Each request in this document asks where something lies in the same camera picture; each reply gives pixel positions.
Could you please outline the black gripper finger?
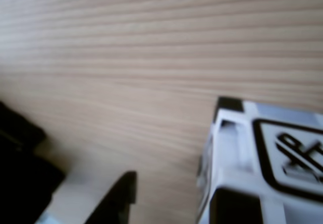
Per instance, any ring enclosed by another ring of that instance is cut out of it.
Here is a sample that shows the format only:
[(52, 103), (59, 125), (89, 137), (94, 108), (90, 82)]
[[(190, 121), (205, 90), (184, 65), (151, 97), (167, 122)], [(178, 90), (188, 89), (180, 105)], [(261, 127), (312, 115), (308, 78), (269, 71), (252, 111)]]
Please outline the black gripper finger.
[(102, 198), (86, 223), (128, 223), (130, 207), (136, 203), (137, 172), (125, 172)]

